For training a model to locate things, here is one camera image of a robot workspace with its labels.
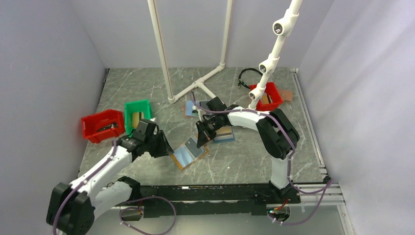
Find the dark grey credit card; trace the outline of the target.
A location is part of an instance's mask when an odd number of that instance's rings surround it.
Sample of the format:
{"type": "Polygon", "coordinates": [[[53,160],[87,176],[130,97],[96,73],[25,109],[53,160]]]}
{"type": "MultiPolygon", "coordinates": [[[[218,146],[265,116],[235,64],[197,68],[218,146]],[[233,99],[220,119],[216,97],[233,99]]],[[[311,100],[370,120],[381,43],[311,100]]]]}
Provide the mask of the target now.
{"type": "Polygon", "coordinates": [[[199,157],[206,153],[203,147],[197,147],[196,137],[190,137],[184,145],[194,157],[199,157]]]}

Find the orange card holder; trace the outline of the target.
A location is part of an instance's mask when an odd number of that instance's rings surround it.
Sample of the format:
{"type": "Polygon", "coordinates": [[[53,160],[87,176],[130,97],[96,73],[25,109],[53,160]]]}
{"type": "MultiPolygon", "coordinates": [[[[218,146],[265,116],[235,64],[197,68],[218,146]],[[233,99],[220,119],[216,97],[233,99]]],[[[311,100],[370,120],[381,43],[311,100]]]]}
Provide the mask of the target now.
{"type": "Polygon", "coordinates": [[[194,157],[185,147],[184,144],[185,142],[176,149],[174,149],[174,153],[170,155],[173,161],[176,163],[179,170],[184,170],[185,168],[193,164],[195,161],[199,160],[200,158],[203,158],[204,156],[207,156],[209,153],[209,150],[205,146],[203,146],[203,148],[206,150],[206,153],[199,157],[194,157]]]}

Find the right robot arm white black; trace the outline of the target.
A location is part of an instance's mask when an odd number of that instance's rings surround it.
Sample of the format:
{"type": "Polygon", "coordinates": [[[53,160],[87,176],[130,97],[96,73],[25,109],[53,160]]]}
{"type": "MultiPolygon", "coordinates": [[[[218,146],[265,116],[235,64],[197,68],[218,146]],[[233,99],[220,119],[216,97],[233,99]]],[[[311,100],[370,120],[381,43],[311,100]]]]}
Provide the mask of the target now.
{"type": "Polygon", "coordinates": [[[207,103],[207,116],[196,122],[197,147],[213,140],[219,129],[225,126],[240,126],[257,131],[262,143],[272,157],[270,198],[282,203],[291,190],[291,159],[300,140],[298,131],[284,114],[275,108],[272,111],[255,111],[233,104],[225,105],[218,97],[207,103]]]}

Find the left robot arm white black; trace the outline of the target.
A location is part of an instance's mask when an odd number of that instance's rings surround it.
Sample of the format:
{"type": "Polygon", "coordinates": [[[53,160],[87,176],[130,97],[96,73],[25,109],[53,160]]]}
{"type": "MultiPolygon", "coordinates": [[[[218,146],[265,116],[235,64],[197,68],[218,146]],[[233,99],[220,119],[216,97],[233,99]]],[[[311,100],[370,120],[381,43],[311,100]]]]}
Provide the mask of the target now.
{"type": "Polygon", "coordinates": [[[46,215],[52,234],[84,235],[94,221],[112,207],[129,206],[146,200],[141,184],[127,176],[110,187],[108,182],[135,159],[149,153],[153,158],[168,156],[173,149],[154,119],[141,119],[130,134],[114,139],[112,148],[96,165],[71,181],[52,190],[46,215]]]}

